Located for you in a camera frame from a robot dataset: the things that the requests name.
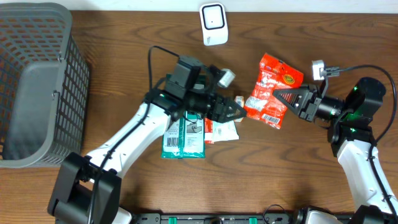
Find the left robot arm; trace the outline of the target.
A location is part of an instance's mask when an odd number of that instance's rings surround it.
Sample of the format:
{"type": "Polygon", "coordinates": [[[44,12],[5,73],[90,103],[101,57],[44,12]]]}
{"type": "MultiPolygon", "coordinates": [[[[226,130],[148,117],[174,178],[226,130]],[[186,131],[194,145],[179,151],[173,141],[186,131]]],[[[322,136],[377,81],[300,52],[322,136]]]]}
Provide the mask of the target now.
{"type": "Polygon", "coordinates": [[[150,87],[136,114],[113,137],[85,156],[72,152],[63,160],[48,214],[57,223],[131,223],[132,214],[119,205],[127,171],[185,113],[219,123],[244,117],[242,106],[216,91],[235,76],[179,56],[174,71],[150,87]]]}

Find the light green snack packet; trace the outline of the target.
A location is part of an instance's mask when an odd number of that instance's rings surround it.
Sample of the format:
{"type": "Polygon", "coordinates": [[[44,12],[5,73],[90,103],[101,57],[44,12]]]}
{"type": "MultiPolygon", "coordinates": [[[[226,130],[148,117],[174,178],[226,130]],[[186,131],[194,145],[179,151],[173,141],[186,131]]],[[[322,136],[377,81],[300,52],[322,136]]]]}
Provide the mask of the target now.
{"type": "Polygon", "coordinates": [[[213,142],[238,140],[239,135],[234,121],[226,123],[213,122],[213,142]]]}

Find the small orange snack packet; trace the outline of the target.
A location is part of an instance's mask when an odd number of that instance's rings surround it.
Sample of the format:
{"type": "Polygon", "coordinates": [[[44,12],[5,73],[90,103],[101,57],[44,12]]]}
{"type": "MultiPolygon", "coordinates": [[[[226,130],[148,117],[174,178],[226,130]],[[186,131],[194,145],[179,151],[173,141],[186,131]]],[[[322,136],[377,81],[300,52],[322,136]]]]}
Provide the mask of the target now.
{"type": "MultiPolygon", "coordinates": [[[[244,97],[243,96],[236,96],[234,100],[235,100],[235,102],[237,102],[237,104],[240,105],[240,107],[242,107],[242,108],[244,107],[244,97]]],[[[243,118],[239,118],[234,121],[237,123],[240,123],[242,120],[243,120],[243,118]]]]}

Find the large red snack bag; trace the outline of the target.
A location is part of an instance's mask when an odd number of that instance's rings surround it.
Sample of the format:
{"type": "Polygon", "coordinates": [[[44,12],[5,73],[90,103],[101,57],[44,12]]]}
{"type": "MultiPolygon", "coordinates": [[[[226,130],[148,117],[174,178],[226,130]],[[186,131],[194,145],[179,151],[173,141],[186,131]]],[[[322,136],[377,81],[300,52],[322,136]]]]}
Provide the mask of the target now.
{"type": "Polygon", "coordinates": [[[259,62],[259,75],[251,95],[244,103],[247,118],[262,121],[280,129],[287,107],[273,92],[279,89],[297,88],[304,74],[278,58],[264,54],[259,62]]]}

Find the white green snack packet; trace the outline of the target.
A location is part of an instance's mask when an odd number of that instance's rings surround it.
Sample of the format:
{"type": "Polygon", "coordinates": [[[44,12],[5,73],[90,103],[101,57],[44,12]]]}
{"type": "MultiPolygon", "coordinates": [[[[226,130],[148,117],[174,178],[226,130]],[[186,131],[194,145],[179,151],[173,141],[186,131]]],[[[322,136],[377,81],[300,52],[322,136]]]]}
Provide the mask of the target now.
{"type": "Polygon", "coordinates": [[[163,159],[204,159],[205,122],[196,113],[184,112],[162,136],[163,159]]]}

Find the small red snack packet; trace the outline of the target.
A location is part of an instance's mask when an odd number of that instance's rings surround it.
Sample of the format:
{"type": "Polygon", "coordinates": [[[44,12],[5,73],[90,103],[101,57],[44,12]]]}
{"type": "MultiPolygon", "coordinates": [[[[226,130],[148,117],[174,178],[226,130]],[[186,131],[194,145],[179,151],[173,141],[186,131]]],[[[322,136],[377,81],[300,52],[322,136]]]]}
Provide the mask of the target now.
{"type": "Polygon", "coordinates": [[[212,120],[205,118],[204,119],[204,126],[205,126],[205,144],[213,144],[213,122],[212,120]]]}

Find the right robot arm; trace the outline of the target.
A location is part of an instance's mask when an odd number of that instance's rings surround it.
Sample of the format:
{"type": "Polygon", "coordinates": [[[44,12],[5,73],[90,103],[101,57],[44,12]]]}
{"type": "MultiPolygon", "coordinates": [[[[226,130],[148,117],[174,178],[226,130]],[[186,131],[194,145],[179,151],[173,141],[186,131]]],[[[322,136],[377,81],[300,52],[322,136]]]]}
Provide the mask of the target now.
{"type": "Polygon", "coordinates": [[[354,199],[350,223],[397,223],[397,199],[378,158],[370,127],[382,106],[385,86],[374,78],[361,78],[345,100],[327,96],[321,86],[274,90],[273,95],[300,119],[329,122],[327,139],[342,166],[354,199]]]}

